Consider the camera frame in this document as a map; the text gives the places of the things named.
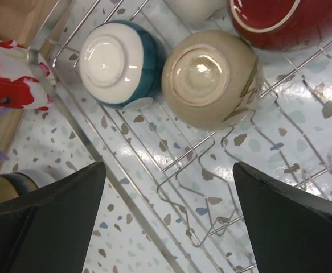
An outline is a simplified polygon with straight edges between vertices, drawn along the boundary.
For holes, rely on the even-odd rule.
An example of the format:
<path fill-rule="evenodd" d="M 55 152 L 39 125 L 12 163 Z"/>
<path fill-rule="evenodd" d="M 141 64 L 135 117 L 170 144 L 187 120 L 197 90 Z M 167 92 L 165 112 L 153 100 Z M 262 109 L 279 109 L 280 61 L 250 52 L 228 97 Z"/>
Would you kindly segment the cream floral bowl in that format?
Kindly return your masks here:
<path fill-rule="evenodd" d="M 162 74 L 162 93 L 171 111 L 205 131 L 225 130 L 250 117 L 262 85 L 257 53 L 221 30 L 200 31 L 182 40 Z"/>

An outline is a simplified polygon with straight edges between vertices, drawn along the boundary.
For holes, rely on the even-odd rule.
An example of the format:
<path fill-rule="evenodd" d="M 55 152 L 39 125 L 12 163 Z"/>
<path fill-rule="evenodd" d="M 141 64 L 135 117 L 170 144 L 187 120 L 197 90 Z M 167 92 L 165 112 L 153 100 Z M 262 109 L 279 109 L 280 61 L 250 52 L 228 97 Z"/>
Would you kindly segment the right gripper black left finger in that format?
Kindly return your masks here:
<path fill-rule="evenodd" d="M 0 203 L 0 272 L 81 272 L 106 178 L 94 162 Z"/>

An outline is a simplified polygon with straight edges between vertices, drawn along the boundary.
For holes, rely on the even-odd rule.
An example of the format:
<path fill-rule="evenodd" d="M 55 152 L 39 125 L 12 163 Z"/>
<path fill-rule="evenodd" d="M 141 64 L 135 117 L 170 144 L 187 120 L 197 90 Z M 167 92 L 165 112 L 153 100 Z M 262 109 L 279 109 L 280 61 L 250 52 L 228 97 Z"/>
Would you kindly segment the small white bowl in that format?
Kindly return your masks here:
<path fill-rule="evenodd" d="M 226 6 L 224 0 L 165 0 L 172 11 L 187 23 L 200 23 Z"/>

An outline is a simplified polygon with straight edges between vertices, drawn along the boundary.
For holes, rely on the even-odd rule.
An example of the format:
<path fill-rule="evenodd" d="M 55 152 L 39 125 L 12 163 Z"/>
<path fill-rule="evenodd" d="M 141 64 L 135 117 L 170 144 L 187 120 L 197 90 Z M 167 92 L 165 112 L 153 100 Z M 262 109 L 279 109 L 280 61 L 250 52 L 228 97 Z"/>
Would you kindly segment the blue floral bowl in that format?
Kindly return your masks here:
<path fill-rule="evenodd" d="M 0 203 L 30 193 L 55 181 L 50 174 L 35 169 L 0 174 Z"/>

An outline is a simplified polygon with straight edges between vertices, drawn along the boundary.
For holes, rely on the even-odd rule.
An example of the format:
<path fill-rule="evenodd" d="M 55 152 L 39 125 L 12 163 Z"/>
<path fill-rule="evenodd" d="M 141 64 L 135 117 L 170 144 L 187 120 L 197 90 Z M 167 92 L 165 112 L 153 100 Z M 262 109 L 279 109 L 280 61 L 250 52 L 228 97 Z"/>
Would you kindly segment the red floral cloth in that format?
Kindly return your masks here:
<path fill-rule="evenodd" d="M 32 73 L 27 53 L 15 40 L 0 40 L 0 107 L 47 111 L 52 99 Z"/>

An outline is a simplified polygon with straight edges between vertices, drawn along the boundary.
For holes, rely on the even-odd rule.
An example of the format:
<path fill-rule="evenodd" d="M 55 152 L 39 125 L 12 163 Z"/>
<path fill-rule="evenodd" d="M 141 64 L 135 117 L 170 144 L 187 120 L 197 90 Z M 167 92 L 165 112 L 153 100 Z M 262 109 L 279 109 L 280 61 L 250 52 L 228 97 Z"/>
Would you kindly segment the teal white dotted bowl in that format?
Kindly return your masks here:
<path fill-rule="evenodd" d="M 139 110 L 161 94 L 167 55 L 149 31 L 128 20 L 106 22 L 87 36 L 78 67 L 81 81 L 100 104 Z"/>

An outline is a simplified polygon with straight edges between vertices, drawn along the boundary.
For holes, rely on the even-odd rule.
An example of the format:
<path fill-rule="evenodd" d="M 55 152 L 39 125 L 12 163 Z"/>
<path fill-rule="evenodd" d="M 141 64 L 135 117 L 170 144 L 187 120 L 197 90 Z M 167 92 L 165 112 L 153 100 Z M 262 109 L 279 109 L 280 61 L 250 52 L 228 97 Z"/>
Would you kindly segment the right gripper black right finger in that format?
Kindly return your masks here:
<path fill-rule="evenodd" d="M 245 162 L 233 178 L 259 272 L 332 272 L 332 201 Z"/>

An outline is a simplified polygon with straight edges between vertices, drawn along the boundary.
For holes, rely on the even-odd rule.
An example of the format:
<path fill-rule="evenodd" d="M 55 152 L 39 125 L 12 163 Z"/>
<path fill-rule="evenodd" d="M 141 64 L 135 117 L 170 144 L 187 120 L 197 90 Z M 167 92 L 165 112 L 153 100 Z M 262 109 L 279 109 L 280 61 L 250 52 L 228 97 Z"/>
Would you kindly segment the red bowl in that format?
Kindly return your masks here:
<path fill-rule="evenodd" d="M 249 45 L 300 51 L 332 36 L 332 0 L 226 2 L 230 20 Z"/>

